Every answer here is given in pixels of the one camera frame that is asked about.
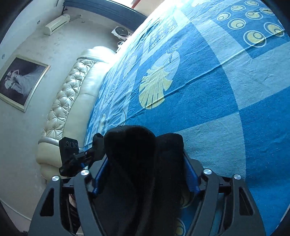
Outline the person's left hand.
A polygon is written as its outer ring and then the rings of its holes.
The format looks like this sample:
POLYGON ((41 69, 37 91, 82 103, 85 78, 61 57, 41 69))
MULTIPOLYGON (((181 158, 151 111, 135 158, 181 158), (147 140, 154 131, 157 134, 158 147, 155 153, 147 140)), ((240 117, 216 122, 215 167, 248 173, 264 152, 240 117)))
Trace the person's left hand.
POLYGON ((75 197, 73 194, 69 194, 69 203, 74 207, 77 208, 76 206, 76 201, 75 201, 75 197))

